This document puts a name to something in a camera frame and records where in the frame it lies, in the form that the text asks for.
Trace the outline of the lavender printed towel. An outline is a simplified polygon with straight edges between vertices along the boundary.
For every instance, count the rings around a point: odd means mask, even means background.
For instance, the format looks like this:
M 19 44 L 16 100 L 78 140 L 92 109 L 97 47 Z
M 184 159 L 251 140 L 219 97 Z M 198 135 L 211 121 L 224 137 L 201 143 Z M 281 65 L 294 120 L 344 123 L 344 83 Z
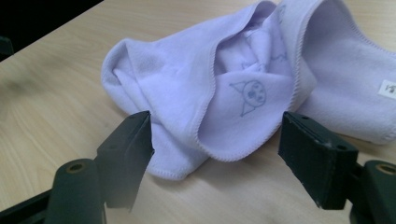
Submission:
M 154 42 L 124 39 L 102 83 L 125 112 L 150 112 L 148 171 L 164 179 L 245 158 L 287 111 L 396 140 L 396 53 L 369 40 L 342 0 L 261 1 Z

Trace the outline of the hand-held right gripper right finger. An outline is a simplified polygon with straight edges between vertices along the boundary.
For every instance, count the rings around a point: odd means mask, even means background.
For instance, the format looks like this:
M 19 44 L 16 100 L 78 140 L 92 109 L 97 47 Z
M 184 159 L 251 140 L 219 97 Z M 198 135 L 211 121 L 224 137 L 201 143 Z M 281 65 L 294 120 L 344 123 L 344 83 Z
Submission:
M 318 207 L 344 208 L 348 176 L 358 158 L 356 148 L 313 119 L 286 112 L 278 155 Z

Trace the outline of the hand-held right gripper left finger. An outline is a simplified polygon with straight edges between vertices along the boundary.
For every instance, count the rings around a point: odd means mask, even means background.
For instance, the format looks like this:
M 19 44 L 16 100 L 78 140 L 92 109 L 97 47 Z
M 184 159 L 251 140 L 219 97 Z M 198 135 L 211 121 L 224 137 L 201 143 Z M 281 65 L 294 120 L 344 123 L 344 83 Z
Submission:
M 99 146 L 94 159 L 108 208 L 132 209 L 154 154 L 148 111 L 127 117 Z

